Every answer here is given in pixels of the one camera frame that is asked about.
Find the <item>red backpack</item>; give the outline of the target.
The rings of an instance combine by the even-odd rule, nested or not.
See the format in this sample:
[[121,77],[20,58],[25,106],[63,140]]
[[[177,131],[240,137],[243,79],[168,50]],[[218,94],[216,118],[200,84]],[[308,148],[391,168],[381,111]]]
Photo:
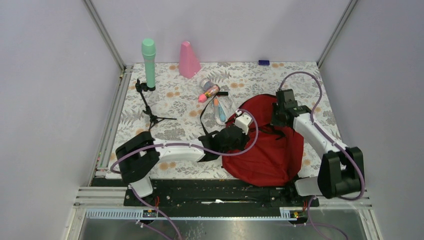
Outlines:
[[[293,180],[302,167],[304,138],[290,127],[271,124],[273,103],[271,94],[259,94],[241,104],[257,121],[258,129],[250,125],[245,152],[234,151],[222,157],[222,167],[233,177],[259,187],[284,186]],[[226,122],[233,125],[235,116]]]

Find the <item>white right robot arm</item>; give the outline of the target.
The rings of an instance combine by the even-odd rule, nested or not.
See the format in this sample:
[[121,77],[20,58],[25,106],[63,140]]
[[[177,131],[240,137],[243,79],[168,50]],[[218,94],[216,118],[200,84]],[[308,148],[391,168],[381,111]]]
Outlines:
[[307,196],[347,201],[360,199],[365,193],[364,156],[358,147],[348,147],[337,141],[314,119],[312,110],[299,105],[292,89],[276,92],[271,123],[289,127],[300,134],[321,158],[318,175],[301,178],[287,191],[287,201],[301,205]]

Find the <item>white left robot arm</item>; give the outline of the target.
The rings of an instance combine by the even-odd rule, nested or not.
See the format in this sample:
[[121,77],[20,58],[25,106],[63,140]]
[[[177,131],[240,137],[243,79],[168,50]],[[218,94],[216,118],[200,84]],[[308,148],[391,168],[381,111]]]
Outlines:
[[136,199],[144,206],[152,204],[155,192],[148,176],[156,164],[186,161],[210,162],[220,156],[244,153],[250,140],[249,127],[231,124],[191,141],[168,141],[154,138],[143,131],[115,150],[117,161],[110,170],[120,174],[122,181],[136,192]]

